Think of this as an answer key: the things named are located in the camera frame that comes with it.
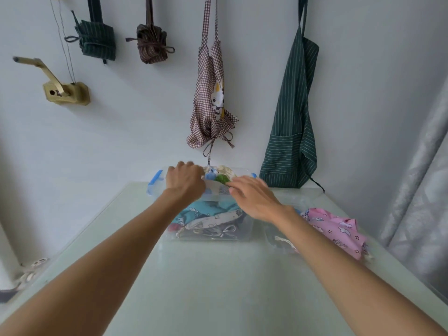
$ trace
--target hand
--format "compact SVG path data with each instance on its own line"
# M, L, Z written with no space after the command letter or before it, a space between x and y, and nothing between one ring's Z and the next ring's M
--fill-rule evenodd
M230 194L239 207L255 219L272 222L276 212L284 208L260 178L244 175L233 178L226 185L230 186Z
M174 168L168 168L166 176L167 190L173 190L180 194L188 204L199 199L205 191L204 169L189 161L184 163L180 161Z

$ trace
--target brown striped fabric bundle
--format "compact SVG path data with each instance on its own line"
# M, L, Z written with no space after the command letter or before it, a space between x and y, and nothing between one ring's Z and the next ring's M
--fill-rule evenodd
M156 63L165 61L168 53L174 53L174 47L166 45L167 32L154 26L152 12L152 0L146 0L146 24L137 27L137 38L126 38L126 42L137 40L137 48L140 59L144 63Z

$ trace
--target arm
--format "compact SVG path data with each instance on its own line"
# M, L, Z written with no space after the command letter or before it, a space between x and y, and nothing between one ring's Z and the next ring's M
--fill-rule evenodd
M448 333L389 284L283 206L261 179L227 183L238 205L273 223L298 249L357 336L447 336Z
M54 278L1 326L1 336L102 335L165 228L205 190L204 171L180 162L137 217Z

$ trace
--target white table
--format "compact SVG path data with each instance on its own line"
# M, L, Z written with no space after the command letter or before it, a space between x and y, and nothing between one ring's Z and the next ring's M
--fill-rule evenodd
M146 183L128 184L52 261L46 271L13 299L0 322L48 281L148 207ZM302 194L315 207L346 216L319 189L278 190ZM387 253L368 242L369 267L445 329L448 306ZM261 224L248 242L160 240L106 331L122 335L353 335L338 310L298 255L272 252Z

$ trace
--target green striped apron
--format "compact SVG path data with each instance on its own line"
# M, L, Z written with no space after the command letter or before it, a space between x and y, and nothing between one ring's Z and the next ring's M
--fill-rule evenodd
M308 179L313 180L311 175L317 167L308 93L319 46L303 36L307 2L299 0L299 28L286 64L271 136L261 166L260 178L270 187L299 188Z

